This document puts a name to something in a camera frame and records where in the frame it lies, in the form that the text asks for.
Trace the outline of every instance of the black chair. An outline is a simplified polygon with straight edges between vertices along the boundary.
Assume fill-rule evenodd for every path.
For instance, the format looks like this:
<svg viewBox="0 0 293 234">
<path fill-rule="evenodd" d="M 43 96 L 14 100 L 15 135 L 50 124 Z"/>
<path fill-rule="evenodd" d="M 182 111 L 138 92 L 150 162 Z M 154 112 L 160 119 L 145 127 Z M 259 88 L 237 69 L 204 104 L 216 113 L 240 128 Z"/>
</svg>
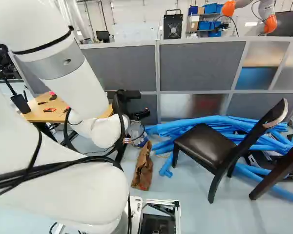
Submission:
<svg viewBox="0 0 293 234">
<path fill-rule="evenodd" d="M 247 153 L 269 128 L 279 124 L 287 113 L 288 102 L 283 98 L 255 124 L 239 145 L 235 145 L 208 125 L 200 123 L 174 140 L 172 166 L 176 167 L 180 150 L 213 173 L 215 177 L 208 197 L 212 204 L 223 175 L 228 172 L 228 177 L 231 177 L 239 157 Z"/>
</svg>

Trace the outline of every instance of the floor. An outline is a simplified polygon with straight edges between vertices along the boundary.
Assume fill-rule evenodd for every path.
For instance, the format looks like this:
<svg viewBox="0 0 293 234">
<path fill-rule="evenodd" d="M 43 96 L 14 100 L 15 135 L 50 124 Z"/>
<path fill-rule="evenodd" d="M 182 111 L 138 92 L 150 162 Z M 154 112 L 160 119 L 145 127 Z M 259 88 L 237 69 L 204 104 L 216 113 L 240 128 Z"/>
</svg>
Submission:
<svg viewBox="0 0 293 234">
<path fill-rule="evenodd" d="M 62 140 L 63 133 L 58 131 L 55 136 Z M 151 140 L 155 143 L 160 139 L 152 136 Z M 98 151 L 90 140 L 81 136 L 75 138 L 73 144 L 83 153 Z M 128 184 L 132 180 L 138 153 L 139 149 L 128 146 L 122 161 Z M 225 177 L 221 181 L 215 202 L 210 205 L 207 195 L 212 174 L 180 154 L 177 168 L 172 170 L 173 177 L 161 177 L 158 172 L 165 159 L 155 155 L 151 158 L 154 172 L 150 191 L 130 189 L 130 194 L 142 198 L 179 200 L 182 234 L 293 234 L 292 202 L 272 194 L 250 201 L 248 194 L 255 184 L 240 175 L 234 175 L 231 179 Z M 293 192 L 293 182 L 279 184 Z M 53 222 L 55 220 L 47 217 L 0 208 L 0 234 L 47 234 Z M 69 228 L 65 232 L 77 234 L 76 230 Z"/>
</svg>

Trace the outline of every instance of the brown paper bag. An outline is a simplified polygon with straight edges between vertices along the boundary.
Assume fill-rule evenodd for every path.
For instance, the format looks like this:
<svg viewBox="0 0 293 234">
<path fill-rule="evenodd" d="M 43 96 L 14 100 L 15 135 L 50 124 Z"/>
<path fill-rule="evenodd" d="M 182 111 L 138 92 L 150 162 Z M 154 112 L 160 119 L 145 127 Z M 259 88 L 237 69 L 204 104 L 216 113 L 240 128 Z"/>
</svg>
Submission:
<svg viewBox="0 0 293 234">
<path fill-rule="evenodd" d="M 148 191 L 151 186 L 153 173 L 153 162 L 150 158 L 151 149 L 152 143 L 148 141 L 139 153 L 131 182 L 132 188 Z"/>
</svg>

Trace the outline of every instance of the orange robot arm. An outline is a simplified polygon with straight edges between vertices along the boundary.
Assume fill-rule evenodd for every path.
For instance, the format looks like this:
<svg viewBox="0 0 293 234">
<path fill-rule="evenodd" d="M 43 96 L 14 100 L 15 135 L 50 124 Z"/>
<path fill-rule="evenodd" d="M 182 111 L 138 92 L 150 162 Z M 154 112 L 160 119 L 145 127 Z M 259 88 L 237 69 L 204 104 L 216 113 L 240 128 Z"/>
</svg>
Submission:
<svg viewBox="0 0 293 234">
<path fill-rule="evenodd" d="M 230 0 L 227 1 L 221 9 L 224 16 L 233 16 L 235 9 L 242 8 L 253 0 Z M 258 12 L 260 17 L 265 23 L 264 32 L 265 34 L 273 32 L 277 28 L 277 18 L 274 13 L 274 2 L 273 0 L 261 0 L 258 6 Z"/>
</svg>

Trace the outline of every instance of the chair backrest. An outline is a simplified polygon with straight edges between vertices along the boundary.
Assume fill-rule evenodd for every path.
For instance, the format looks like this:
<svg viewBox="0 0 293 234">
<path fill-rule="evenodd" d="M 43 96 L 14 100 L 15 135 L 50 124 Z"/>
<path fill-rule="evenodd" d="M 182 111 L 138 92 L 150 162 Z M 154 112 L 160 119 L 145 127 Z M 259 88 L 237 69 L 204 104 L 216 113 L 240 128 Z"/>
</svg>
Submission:
<svg viewBox="0 0 293 234">
<path fill-rule="evenodd" d="M 231 163 L 236 157 L 238 158 L 245 154 L 257 142 L 261 135 L 268 129 L 281 123 L 287 114 L 288 101 L 283 98 L 254 125 L 244 140 L 230 152 L 230 156 L 227 157 L 228 160 L 224 161 L 224 163 Z"/>
</svg>

